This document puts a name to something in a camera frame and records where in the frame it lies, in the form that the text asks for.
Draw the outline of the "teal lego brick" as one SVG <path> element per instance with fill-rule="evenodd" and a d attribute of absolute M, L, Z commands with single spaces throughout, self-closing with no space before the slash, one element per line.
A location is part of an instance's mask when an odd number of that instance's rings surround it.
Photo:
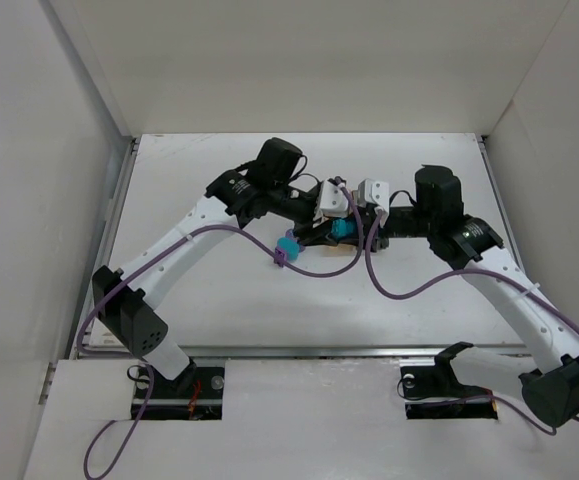
<path fill-rule="evenodd" d="M 357 225 L 351 219 L 335 219 L 331 225 L 331 236 L 335 240 L 353 237 L 357 234 Z"/>

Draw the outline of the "teal round lego piece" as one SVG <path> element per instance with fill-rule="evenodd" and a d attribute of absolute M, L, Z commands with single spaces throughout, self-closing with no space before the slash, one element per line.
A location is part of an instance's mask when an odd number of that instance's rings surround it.
<path fill-rule="evenodd" d="M 301 251 L 299 243 L 295 239 L 287 238 L 286 236 L 278 239 L 275 248 L 282 248 L 287 252 L 287 262 L 289 263 L 294 262 Z"/>

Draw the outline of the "purple small lego brick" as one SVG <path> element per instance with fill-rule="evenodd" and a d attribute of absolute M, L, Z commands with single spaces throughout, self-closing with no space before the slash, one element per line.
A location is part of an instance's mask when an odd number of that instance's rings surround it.
<path fill-rule="evenodd" d="M 279 268 L 284 268 L 287 264 L 288 255 L 282 248 L 275 248 L 273 253 L 273 263 Z"/>

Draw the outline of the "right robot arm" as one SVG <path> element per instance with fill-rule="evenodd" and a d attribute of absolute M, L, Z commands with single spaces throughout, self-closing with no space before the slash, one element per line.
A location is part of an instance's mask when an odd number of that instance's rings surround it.
<path fill-rule="evenodd" d="M 383 239 L 427 239 L 450 270 L 401 297 L 413 298 L 445 279 L 460 277 L 493 306 L 530 356 L 511 358 L 458 342 L 436 354 L 430 365 L 402 368 L 405 397 L 436 398 L 442 407 L 498 392 L 522 400 L 551 429 L 579 420 L 579 326 L 528 279 L 487 222 L 465 213 L 461 182 L 450 168 L 425 165 L 414 182 L 408 207 L 392 206 L 386 183 L 360 183 L 355 199 L 368 210 L 370 221 L 359 230 L 364 249 Z"/>

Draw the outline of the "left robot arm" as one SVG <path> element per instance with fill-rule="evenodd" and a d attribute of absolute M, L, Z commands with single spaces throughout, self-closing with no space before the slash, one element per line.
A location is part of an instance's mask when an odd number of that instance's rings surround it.
<path fill-rule="evenodd" d="M 325 206 L 343 213 L 356 209 L 339 177 L 309 192 L 293 190 L 303 156 L 285 140 L 266 140 L 255 159 L 213 180 L 192 210 L 140 257 L 93 275 L 93 317 L 177 391 L 191 384 L 196 364 L 156 312 L 174 285 L 211 249 L 268 213 L 299 223 L 315 219 Z"/>

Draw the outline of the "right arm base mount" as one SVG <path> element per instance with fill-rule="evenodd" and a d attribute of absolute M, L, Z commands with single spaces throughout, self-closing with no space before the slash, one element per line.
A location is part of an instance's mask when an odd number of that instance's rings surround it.
<path fill-rule="evenodd" d="M 460 384 L 446 367 L 402 365 L 399 395 L 408 420 L 497 420 L 491 392 Z"/>

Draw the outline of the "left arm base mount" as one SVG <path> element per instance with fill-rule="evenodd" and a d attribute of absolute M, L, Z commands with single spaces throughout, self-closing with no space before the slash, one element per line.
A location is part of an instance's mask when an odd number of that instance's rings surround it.
<path fill-rule="evenodd" d="M 225 365 L 201 365 L 191 383 L 179 390 L 157 371 L 154 382 L 145 366 L 131 366 L 127 377 L 134 383 L 130 415 L 133 420 L 215 421 L 223 416 Z"/>

